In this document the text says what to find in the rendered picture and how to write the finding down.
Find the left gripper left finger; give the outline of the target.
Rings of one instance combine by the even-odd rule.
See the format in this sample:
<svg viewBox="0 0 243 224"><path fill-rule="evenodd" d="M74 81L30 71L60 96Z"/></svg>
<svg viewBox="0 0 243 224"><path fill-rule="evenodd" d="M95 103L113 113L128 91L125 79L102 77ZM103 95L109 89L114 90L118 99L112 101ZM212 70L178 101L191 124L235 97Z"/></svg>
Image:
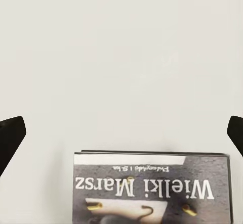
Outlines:
<svg viewBox="0 0 243 224"><path fill-rule="evenodd" d="M0 121L0 176L26 136L22 116Z"/></svg>

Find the hardback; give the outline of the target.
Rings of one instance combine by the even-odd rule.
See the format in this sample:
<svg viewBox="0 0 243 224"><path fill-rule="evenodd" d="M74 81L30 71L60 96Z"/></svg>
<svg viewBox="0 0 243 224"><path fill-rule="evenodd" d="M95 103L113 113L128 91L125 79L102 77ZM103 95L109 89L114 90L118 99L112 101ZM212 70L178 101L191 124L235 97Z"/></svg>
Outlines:
<svg viewBox="0 0 243 224"><path fill-rule="evenodd" d="M74 152L72 224L234 224L230 155Z"/></svg>

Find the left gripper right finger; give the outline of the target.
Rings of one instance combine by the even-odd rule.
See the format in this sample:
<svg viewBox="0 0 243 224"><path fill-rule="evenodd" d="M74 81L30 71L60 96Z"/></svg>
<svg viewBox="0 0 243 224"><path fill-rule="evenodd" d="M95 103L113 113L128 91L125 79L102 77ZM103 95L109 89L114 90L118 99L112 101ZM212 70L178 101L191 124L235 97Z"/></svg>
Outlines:
<svg viewBox="0 0 243 224"><path fill-rule="evenodd" d="M243 156L243 118L231 116L227 134Z"/></svg>

